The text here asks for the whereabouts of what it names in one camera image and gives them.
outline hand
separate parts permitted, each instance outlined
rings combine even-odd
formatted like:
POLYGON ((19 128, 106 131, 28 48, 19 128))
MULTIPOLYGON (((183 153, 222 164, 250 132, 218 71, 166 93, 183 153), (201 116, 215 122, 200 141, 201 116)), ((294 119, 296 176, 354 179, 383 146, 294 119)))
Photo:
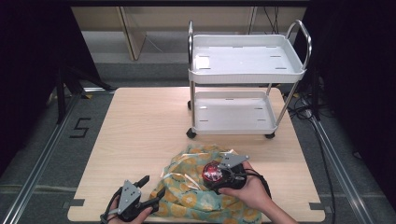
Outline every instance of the hand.
MULTIPOLYGON (((250 163, 244 161, 243 166, 246 169, 253 170, 250 163)), ((219 189, 219 193, 234 196, 244 202, 248 207, 264 213, 273 223, 278 224, 295 224, 297 223, 289 214, 277 206, 265 191, 260 179, 256 176, 248 175, 247 183, 241 189, 219 189)))
MULTIPOLYGON (((113 201, 113 203, 111 204, 111 206, 110 206, 110 211, 117 208, 117 203, 118 203, 118 201, 119 201, 119 197, 120 197, 120 196, 118 196, 118 198, 116 198, 116 199, 113 201)), ((131 222, 124 222, 124 221, 122 221, 121 219, 119 219, 119 218, 117 217, 117 214, 112 214, 112 215, 109 215, 109 216, 107 217, 107 220, 109 220, 109 221, 108 221, 108 224, 124 224, 124 223, 129 223, 129 224, 141 224, 141 223, 143 223, 143 222, 146 220, 146 218, 150 215, 151 211, 152 211, 152 207, 146 208, 145 210, 143 210, 143 211, 139 214, 139 216, 137 216, 137 217, 136 217, 134 220, 132 220, 131 222)))

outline cart handle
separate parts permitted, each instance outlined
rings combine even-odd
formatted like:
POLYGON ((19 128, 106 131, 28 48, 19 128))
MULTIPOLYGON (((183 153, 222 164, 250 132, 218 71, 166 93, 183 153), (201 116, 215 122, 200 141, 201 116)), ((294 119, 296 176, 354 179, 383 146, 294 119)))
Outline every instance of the cart handle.
POLYGON ((192 21, 189 22, 189 69, 192 71, 192 21))
POLYGON ((299 25, 301 30, 303 31, 303 34, 305 36, 306 39, 306 56, 305 56, 305 61, 303 64, 302 69, 305 70, 306 66, 308 65, 309 62, 309 58, 311 57, 311 51, 312 51, 312 41, 311 41, 311 36, 309 35, 308 31, 306 30, 305 26, 303 25, 303 23, 299 20, 296 20, 289 28, 287 34, 286 34, 286 38, 289 39, 290 38, 290 33, 291 30, 294 28, 295 25, 299 25))

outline white utility cart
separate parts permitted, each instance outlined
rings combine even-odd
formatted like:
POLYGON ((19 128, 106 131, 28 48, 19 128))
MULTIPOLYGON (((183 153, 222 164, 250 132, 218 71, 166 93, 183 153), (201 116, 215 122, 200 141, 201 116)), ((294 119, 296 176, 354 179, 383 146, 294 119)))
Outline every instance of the white utility cart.
POLYGON ((273 138, 311 54, 311 37, 301 21, 284 35, 192 35, 189 24, 189 81, 192 127, 196 134, 264 134, 273 138), (300 26, 306 38, 302 63, 290 43, 300 26), (266 91, 195 91, 195 84, 268 83, 266 91), (276 118, 269 93, 272 83, 294 83, 276 118))

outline cloth bag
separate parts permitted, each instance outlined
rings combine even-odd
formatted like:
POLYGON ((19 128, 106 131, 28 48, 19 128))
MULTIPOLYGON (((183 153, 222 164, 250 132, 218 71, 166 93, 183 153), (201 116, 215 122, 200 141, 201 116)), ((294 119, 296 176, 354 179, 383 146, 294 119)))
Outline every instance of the cloth bag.
POLYGON ((212 223, 262 223, 262 213, 235 197, 217 195, 204 186, 202 171, 211 161, 220 162, 230 149, 216 145, 187 146, 163 168, 163 179, 150 198, 165 187, 158 217, 184 217, 212 223))

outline white plastic tray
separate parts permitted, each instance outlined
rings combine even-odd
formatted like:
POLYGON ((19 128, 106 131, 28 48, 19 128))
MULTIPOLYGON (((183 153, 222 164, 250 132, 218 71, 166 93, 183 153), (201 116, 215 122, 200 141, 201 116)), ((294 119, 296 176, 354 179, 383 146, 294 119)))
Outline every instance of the white plastic tray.
POLYGON ((194 110, 198 134, 270 134, 277 128, 263 91, 198 91, 194 110))
POLYGON ((304 72, 283 35, 193 37, 189 79, 196 83, 294 83, 304 72))

